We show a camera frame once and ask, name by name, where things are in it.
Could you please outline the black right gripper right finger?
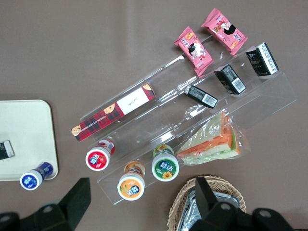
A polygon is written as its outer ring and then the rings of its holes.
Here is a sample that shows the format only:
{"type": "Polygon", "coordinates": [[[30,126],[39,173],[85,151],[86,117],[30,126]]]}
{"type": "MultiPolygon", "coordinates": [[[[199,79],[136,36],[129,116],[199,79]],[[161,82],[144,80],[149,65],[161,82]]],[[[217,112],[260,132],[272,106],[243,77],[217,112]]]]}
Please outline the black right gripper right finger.
{"type": "Polygon", "coordinates": [[[284,217],[269,208],[244,213],[228,202],[219,202],[204,177],[195,178],[196,203],[201,219],[196,231],[292,231],[284,217]]]}

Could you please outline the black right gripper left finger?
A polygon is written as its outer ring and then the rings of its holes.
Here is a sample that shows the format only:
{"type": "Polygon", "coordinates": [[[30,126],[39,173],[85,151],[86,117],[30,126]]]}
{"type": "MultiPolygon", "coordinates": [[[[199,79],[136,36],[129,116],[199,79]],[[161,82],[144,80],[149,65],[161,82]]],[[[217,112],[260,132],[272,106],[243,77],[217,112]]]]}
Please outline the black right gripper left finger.
{"type": "Polygon", "coordinates": [[[47,204],[25,218],[1,213],[2,231],[74,231],[91,203],[90,179],[80,178],[56,204],[47,204]]]}

